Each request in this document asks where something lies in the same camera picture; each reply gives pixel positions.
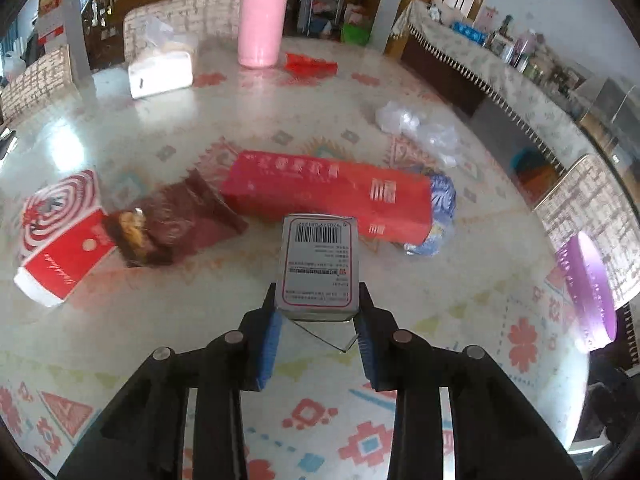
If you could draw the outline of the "grey white medicine box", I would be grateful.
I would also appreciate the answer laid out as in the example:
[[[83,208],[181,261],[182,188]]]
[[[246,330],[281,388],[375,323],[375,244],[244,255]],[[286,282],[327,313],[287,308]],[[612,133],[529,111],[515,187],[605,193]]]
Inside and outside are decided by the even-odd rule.
[[[359,310],[355,218],[290,214],[283,220],[276,308],[293,321],[344,322]]]

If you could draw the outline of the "red white spiral box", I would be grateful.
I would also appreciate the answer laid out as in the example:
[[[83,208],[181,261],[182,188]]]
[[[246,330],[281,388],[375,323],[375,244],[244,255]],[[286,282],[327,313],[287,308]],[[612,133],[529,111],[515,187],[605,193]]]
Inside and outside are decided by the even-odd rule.
[[[15,285],[40,306],[62,304],[114,249],[102,221],[99,179],[79,171],[29,196],[21,214]]]

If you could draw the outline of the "blue white crumpled wrapper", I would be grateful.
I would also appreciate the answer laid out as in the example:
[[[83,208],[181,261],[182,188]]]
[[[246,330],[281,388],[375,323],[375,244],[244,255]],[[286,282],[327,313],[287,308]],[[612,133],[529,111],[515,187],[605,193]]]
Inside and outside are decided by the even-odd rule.
[[[421,245],[405,244],[408,255],[434,256],[440,252],[449,237],[454,234],[454,216],[457,209],[457,192],[450,177],[430,174],[432,190],[432,227]]]

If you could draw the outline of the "checkered chair right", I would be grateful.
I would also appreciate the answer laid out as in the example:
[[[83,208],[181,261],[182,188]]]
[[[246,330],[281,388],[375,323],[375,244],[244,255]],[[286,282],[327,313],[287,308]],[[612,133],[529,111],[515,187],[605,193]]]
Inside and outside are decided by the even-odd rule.
[[[639,293],[639,220],[597,156],[578,159],[534,208],[554,250],[585,232],[605,264],[617,309]]]

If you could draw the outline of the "checkered chair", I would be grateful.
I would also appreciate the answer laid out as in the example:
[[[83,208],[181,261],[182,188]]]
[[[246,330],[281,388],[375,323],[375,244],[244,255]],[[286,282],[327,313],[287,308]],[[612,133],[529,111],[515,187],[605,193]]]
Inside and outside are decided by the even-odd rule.
[[[585,232],[605,264],[617,309],[639,293],[639,220],[597,156],[578,159],[534,208],[554,250]]]
[[[163,0],[131,10],[122,24],[125,61],[132,62],[146,46],[144,22],[152,16],[198,40],[237,40],[240,6],[241,0]]]
[[[8,122],[73,86],[70,48],[62,46],[43,55],[1,90],[3,120]]]

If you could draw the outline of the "long red carton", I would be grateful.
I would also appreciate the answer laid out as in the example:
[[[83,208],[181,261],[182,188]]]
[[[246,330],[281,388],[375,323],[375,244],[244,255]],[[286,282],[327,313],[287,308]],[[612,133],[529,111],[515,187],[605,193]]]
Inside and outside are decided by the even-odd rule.
[[[433,223],[429,177],[360,162],[244,151],[224,178],[221,194],[246,216],[350,217],[361,235],[398,244],[422,244]]]

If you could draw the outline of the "clear plastic bag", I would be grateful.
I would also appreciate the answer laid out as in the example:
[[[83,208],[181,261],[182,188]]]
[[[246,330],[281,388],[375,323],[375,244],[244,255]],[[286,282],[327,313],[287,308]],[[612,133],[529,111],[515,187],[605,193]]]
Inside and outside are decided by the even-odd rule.
[[[374,114],[378,128],[392,136],[404,136],[421,151],[436,158],[442,166],[457,166],[460,152],[460,136],[452,125],[445,125],[431,114],[425,114],[390,101]]]

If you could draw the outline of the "sideboard with lace cloth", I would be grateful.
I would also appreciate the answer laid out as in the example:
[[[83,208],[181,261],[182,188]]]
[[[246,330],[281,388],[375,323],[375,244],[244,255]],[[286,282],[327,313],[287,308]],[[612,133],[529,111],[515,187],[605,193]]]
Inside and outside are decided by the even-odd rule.
[[[432,20],[427,3],[411,0],[396,18],[390,36],[407,35],[480,88],[542,149],[555,169],[570,169],[582,157],[598,154],[588,134],[541,88],[489,50]]]

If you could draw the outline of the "white tissue pack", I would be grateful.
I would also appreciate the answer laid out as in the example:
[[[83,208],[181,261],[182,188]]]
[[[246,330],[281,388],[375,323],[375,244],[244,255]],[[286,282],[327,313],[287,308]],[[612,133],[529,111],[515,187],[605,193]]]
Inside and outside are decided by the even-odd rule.
[[[144,46],[128,63],[134,100],[191,87],[198,37],[175,29],[156,16],[138,18]]]

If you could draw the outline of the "checkered chair far left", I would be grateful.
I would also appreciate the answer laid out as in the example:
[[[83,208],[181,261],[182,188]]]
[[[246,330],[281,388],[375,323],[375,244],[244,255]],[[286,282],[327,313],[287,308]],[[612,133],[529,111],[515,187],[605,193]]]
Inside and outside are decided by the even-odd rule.
[[[8,122],[73,86],[70,48],[62,46],[43,55],[1,90],[3,120]]]

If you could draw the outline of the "blue box on sideboard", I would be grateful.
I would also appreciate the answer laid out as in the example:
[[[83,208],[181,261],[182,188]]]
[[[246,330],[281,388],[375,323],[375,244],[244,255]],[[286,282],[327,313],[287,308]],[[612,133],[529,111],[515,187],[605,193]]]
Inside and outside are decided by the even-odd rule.
[[[454,32],[465,36],[466,38],[475,42],[476,44],[479,44],[480,46],[484,46],[486,42],[486,32],[482,32],[481,30],[478,30],[471,25],[465,24],[463,22],[454,22],[451,24],[450,28]]]

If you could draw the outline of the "red crumpled wrapper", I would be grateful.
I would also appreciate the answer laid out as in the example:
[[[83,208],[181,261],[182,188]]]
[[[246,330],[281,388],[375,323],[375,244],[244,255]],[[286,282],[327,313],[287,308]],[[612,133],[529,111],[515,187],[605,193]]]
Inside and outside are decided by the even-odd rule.
[[[337,64],[335,62],[291,52],[285,55],[284,69],[298,78],[321,79],[333,77],[337,74]]]

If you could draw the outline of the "checkered chair far middle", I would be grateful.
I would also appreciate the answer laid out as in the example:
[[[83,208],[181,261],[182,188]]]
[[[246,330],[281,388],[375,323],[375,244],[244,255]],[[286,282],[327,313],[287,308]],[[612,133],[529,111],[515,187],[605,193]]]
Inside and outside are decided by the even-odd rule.
[[[132,62],[146,46],[144,22],[152,16],[198,40],[237,40],[240,6],[241,0],[163,0],[131,10],[122,24],[125,61]]]

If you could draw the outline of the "green plastic bag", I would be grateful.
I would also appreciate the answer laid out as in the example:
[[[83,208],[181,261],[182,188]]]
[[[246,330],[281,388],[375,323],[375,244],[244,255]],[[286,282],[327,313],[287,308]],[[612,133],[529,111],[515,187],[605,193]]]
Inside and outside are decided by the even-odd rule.
[[[341,29],[341,42],[365,47],[370,40],[370,32],[363,27],[345,23]]]

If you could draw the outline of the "pink thermos bottle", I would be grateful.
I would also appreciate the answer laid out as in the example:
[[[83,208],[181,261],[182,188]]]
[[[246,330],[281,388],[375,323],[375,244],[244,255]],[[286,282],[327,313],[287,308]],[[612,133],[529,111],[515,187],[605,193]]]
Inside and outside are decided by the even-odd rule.
[[[241,0],[238,61],[246,68],[273,67],[279,61],[288,0]]]

